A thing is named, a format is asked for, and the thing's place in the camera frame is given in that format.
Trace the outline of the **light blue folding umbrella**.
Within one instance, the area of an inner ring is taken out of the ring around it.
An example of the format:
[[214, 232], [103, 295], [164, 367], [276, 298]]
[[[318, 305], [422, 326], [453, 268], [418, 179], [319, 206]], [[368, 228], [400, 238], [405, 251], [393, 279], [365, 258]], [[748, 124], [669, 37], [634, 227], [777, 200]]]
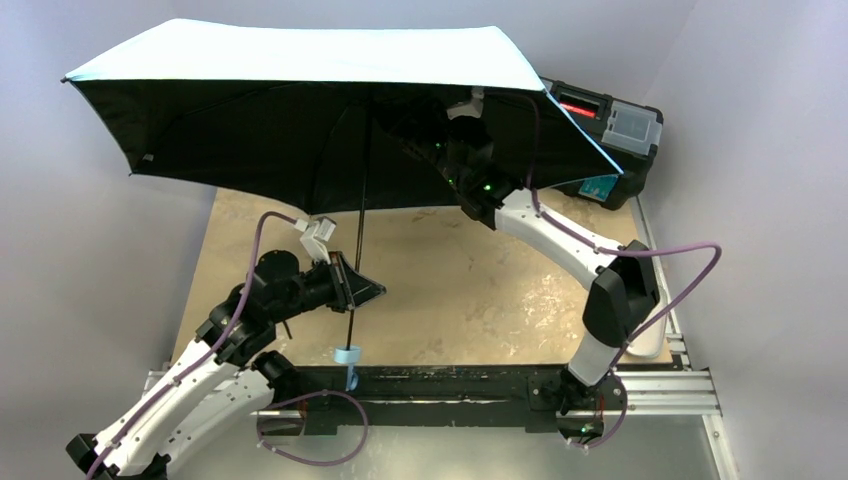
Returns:
[[172, 19], [63, 79], [132, 173], [308, 214], [461, 208], [444, 178], [387, 134], [387, 113], [446, 113], [475, 86], [485, 90], [479, 119], [495, 163], [540, 201], [543, 188], [620, 170], [495, 26], [275, 29]]

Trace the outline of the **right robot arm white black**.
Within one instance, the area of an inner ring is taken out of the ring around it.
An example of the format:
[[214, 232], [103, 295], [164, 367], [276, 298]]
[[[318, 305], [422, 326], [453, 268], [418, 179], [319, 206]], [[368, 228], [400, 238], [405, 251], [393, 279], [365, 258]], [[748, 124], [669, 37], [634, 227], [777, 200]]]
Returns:
[[389, 122], [386, 132], [408, 155], [434, 167], [469, 218], [532, 247], [586, 289], [585, 333], [555, 394], [562, 412], [592, 401], [659, 303], [646, 245], [623, 245], [549, 209], [537, 191], [495, 163], [494, 142], [479, 118], [409, 114]]

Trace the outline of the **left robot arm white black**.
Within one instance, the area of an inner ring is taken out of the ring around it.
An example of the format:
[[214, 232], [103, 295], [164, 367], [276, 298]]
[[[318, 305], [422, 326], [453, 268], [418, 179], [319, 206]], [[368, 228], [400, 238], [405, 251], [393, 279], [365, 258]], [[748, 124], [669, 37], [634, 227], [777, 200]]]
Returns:
[[171, 369], [111, 425], [73, 437], [67, 455], [88, 479], [167, 478], [238, 417], [307, 401], [297, 367], [269, 348], [279, 324], [319, 308], [352, 312], [385, 292], [339, 251], [308, 270], [289, 251], [255, 255]]

